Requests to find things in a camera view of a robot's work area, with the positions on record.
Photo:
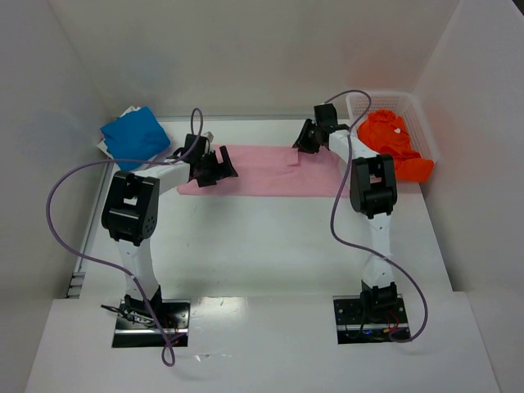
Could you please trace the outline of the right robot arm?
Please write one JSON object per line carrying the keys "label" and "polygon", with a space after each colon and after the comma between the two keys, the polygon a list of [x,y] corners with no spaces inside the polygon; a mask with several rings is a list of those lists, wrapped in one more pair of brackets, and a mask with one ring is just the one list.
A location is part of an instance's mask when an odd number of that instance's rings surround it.
{"label": "right robot arm", "polygon": [[361,310],[374,322],[386,317],[398,297],[390,264],[391,214],[398,200],[393,158],[374,151],[349,125],[340,124],[332,103],[314,107],[314,118],[305,121],[293,147],[308,154],[326,147],[347,164],[342,186],[349,188],[351,207],[362,215],[370,235],[370,245],[360,247],[370,254],[361,279]]}

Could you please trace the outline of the pink t-shirt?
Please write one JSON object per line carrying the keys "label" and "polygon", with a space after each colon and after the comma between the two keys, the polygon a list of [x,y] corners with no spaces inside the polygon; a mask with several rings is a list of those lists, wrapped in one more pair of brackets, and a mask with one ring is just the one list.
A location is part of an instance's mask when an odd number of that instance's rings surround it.
{"label": "pink t-shirt", "polygon": [[199,187],[196,181],[177,187],[184,196],[334,197],[346,164],[322,148],[307,154],[291,147],[229,145],[237,177]]}

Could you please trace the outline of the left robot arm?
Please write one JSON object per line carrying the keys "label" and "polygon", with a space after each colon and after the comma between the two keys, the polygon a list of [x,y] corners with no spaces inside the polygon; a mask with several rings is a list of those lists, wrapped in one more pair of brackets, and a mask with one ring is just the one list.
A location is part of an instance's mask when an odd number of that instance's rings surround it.
{"label": "left robot arm", "polygon": [[117,171],[102,211],[102,227],[118,247],[126,277],[124,316],[153,319],[165,310],[156,279],[150,238],[155,232],[160,196],[180,185],[195,181],[210,187],[224,178],[236,178],[228,149],[211,147],[211,136],[186,136],[185,146],[159,165],[128,172]]}

